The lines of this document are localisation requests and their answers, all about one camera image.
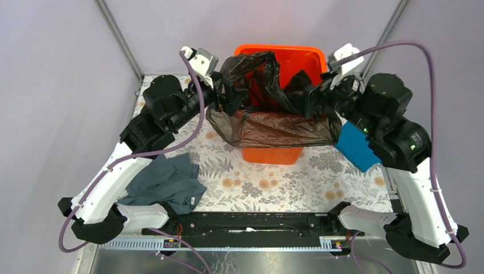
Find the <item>black plastic trash bag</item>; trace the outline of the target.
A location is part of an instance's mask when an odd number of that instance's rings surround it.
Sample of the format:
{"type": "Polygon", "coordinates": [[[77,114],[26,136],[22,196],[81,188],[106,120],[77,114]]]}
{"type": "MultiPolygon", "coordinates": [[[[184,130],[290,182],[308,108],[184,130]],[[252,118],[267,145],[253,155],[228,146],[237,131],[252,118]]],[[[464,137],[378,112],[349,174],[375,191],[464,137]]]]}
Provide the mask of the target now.
{"type": "Polygon", "coordinates": [[[238,148],[331,146],[342,122],[334,111],[304,117],[304,88],[316,85],[304,70],[280,85],[273,51],[227,58],[220,72],[249,93],[234,116],[207,108],[205,118],[223,141],[238,148]]]}

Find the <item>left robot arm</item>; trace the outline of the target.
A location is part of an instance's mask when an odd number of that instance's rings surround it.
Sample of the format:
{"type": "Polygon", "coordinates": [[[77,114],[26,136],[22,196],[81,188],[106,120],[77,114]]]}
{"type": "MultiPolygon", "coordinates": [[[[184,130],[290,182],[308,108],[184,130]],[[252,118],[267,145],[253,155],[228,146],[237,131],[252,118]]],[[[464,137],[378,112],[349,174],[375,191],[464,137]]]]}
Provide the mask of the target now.
{"type": "Polygon", "coordinates": [[[156,77],[143,92],[145,105],[120,134],[120,140],[91,183],[74,197],[61,198],[58,208],[77,239],[104,244],[123,232],[157,228],[169,235],[177,227],[176,214],[166,202],[121,205],[121,192],[154,159],[177,150],[175,135],[206,107],[233,115],[248,90],[219,72],[211,76],[212,86],[199,77],[181,86],[178,77],[156,77]]]}

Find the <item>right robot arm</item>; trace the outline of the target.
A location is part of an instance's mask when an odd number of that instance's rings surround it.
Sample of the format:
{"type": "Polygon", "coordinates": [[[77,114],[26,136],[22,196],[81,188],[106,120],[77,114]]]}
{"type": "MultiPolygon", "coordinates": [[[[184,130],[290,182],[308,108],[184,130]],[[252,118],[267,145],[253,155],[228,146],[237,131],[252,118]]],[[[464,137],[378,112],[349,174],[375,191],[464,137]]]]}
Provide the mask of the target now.
{"type": "Polygon", "coordinates": [[[431,185],[431,141],[427,131],[404,117],[412,92],[394,74],[371,76],[365,87],[351,75],[330,88],[332,73],[323,82],[303,90],[304,114],[333,110],[354,125],[387,169],[405,201],[405,212],[383,213],[341,202],[328,214],[328,230],[335,235],[361,231],[386,240],[399,255],[442,264],[450,255],[449,243],[465,240],[469,230],[455,222],[446,228],[431,185]]]}

